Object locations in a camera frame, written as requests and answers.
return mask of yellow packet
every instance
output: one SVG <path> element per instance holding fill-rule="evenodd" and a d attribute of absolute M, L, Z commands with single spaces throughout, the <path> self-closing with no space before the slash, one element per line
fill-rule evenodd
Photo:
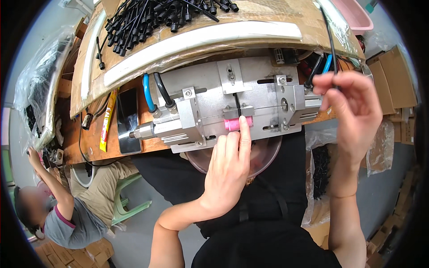
<path fill-rule="evenodd" d="M 115 107 L 116 95 L 120 87 L 110 93 L 109 101 L 107 102 L 106 113 L 104 114 L 103 128 L 101 129 L 100 149 L 106 152 L 107 134 L 109 133 L 110 119 L 112 118 L 113 108 Z"/>

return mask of stack of cardboard boxes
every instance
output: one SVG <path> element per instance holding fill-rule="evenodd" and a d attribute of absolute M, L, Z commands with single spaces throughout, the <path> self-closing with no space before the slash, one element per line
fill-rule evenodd
<path fill-rule="evenodd" d="M 414 145 L 414 107 L 417 99 L 402 53 L 396 46 L 366 63 L 374 77 L 383 114 L 395 127 L 395 141 Z"/>
<path fill-rule="evenodd" d="M 366 242 L 366 268 L 381 268 L 383 267 L 384 260 L 378 251 L 384 246 L 386 240 L 389 240 L 390 235 L 394 235 L 392 230 L 394 228 L 401 228 L 405 216 L 411 207 L 414 186 L 417 181 L 417 176 L 413 171 L 408 171 L 399 189 L 398 199 L 396 201 L 395 211 L 390 215 L 383 225 L 381 225 L 374 236 Z"/>
<path fill-rule="evenodd" d="M 47 268 L 109 268 L 107 260 L 114 253 L 112 244 L 104 238 L 79 250 L 64 248 L 52 241 L 34 250 Z"/>

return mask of pink block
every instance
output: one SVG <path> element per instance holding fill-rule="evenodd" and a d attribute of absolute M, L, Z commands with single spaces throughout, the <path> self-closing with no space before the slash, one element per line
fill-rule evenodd
<path fill-rule="evenodd" d="M 253 116 L 246 116 L 249 127 L 253 127 Z M 225 129 L 229 131 L 240 130 L 240 122 L 238 118 L 225 119 Z"/>

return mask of round hole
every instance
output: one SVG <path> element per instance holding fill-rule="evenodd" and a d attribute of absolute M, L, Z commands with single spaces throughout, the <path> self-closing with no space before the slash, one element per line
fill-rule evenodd
<path fill-rule="evenodd" d="M 283 110 L 283 112 L 287 113 L 289 107 L 287 105 L 287 101 L 285 98 L 282 98 L 280 101 L 280 105 L 281 105 L 281 109 Z"/>

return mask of maroon sleeve trim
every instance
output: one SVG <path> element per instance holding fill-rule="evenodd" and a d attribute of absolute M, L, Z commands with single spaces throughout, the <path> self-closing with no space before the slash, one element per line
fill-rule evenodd
<path fill-rule="evenodd" d="M 70 226 L 71 228 L 75 228 L 76 225 L 72 224 L 70 221 L 66 220 L 66 218 L 63 217 L 63 215 L 61 215 L 61 213 L 59 212 L 57 206 L 54 207 L 55 213 L 57 214 L 58 218 L 60 218 L 60 220 L 67 224 L 68 226 Z"/>

